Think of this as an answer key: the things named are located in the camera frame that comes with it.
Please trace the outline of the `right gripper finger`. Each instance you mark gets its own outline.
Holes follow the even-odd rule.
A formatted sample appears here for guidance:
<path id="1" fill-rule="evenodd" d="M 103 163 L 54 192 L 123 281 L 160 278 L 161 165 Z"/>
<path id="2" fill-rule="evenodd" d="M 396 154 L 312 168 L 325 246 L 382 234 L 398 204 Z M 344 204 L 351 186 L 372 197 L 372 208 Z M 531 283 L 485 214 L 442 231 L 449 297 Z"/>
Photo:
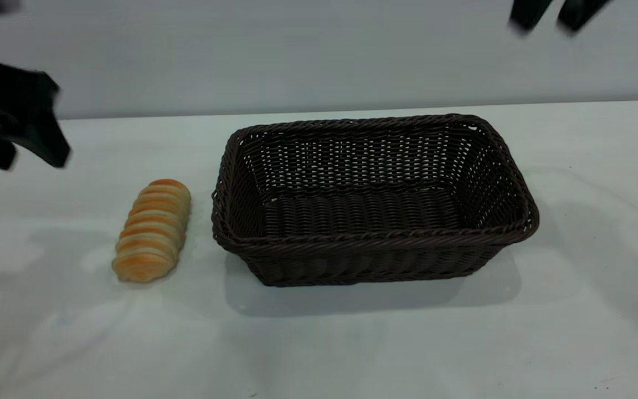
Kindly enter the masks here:
<path id="1" fill-rule="evenodd" d="M 530 34 L 551 3 L 551 0 L 514 0 L 509 25 L 519 34 Z"/>
<path id="2" fill-rule="evenodd" d="M 560 8 L 557 22 L 568 33 L 579 33 L 610 0 L 567 0 Z"/>

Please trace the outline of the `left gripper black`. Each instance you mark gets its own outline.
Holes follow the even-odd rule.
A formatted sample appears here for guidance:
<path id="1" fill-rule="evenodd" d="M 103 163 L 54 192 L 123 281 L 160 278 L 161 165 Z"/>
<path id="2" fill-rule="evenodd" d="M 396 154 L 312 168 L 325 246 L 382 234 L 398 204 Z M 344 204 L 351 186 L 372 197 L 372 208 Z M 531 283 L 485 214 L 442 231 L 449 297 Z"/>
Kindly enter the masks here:
<path id="1" fill-rule="evenodd" d="M 60 86 L 48 73 L 23 70 L 0 62 L 0 135 L 55 168 L 65 168 L 71 147 L 55 116 Z M 10 170 L 16 148 L 0 139 L 0 170 Z"/>

